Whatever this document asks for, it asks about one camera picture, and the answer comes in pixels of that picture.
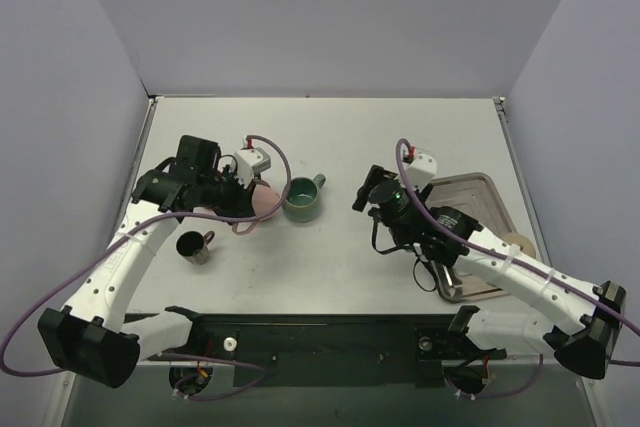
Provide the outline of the beige wooden mug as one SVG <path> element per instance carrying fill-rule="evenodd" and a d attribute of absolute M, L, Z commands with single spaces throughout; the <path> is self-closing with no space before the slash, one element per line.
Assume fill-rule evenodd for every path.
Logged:
<path fill-rule="evenodd" d="M 507 244 L 518 246 L 525 255 L 536 257 L 535 246 L 526 236 L 517 232 L 509 232 L 504 234 L 502 239 Z"/>

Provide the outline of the teal green mug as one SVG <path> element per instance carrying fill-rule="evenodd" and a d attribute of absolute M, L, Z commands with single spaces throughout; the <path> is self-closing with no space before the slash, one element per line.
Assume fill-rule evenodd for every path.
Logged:
<path fill-rule="evenodd" d="M 325 183 L 324 174 L 313 178 L 293 178 L 282 205 L 286 218 L 294 223 L 309 223 L 317 219 L 323 209 L 321 191 Z"/>

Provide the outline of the brown ribbed mug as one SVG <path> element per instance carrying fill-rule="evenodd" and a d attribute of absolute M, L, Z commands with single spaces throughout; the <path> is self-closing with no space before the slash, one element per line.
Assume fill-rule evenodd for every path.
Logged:
<path fill-rule="evenodd" d="M 176 241 L 176 252 L 194 265 L 204 265 L 209 260 L 209 245 L 215 236 L 214 231 L 208 231 L 204 234 L 197 231 L 185 232 Z"/>

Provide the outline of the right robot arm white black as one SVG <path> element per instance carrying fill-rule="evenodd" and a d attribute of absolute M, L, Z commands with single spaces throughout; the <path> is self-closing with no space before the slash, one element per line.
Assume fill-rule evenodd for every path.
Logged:
<path fill-rule="evenodd" d="M 449 349 L 459 356 L 477 349 L 553 355 L 577 375 L 603 379 L 622 327 L 625 289 L 558 272 L 453 207 L 418 207 L 414 200 L 429 193 L 410 194 L 398 174 L 374 165 L 353 208 L 389 230 L 394 251 L 415 254 L 430 270 L 475 275 L 533 310 L 524 315 L 462 307 L 446 333 Z"/>

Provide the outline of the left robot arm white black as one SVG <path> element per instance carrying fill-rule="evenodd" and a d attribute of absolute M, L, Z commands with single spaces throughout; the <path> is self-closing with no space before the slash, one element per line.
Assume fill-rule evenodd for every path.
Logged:
<path fill-rule="evenodd" d="M 145 359 L 174 350 L 200 355 L 206 344 L 200 314 L 168 307 L 127 323 L 132 297 L 160 247 L 186 212 L 210 208 L 224 220 L 254 216 L 256 179 L 271 158 L 246 141 L 220 168 L 217 143 L 184 135 L 174 156 L 136 182 L 111 245 L 85 282 L 59 310 L 46 309 L 38 331 L 54 364 L 107 387 L 118 388 Z"/>

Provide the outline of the pink mug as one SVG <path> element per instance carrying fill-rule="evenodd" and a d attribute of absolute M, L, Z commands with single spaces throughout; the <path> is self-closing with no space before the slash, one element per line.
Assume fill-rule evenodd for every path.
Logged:
<path fill-rule="evenodd" d="M 261 223 L 271 220 L 277 214 L 276 205 L 280 202 L 281 195 L 268 183 L 257 181 L 251 198 L 251 205 L 256 215 L 262 215 L 258 221 L 251 222 L 246 228 L 241 229 L 240 224 L 231 227 L 235 235 L 251 234 Z"/>

